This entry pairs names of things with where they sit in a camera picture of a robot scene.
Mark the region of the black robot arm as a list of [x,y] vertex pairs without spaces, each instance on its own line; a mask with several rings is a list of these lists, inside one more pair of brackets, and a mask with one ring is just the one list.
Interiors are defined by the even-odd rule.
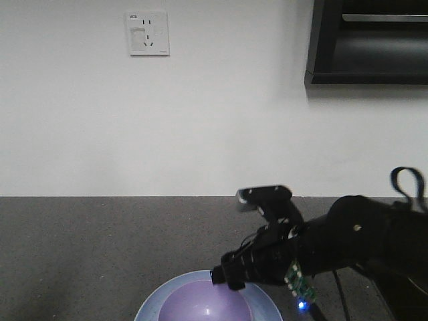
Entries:
[[211,270],[214,284],[288,286],[305,299],[302,278],[351,268],[375,282],[395,320],[427,319],[426,213],[346,196],[305,221],[288,197],[243,203],[259,210],[267,225],[221,258]]

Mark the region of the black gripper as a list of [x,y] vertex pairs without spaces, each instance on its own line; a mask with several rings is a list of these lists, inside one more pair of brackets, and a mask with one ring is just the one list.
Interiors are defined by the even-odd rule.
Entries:
[[282,286],[293,260],[304,276],[314,277],[314,238],[307,224],[264,225],[236,250],[221,257],[210,271],[213,285],[226,284],[230,290],[242,290],[246,283]]

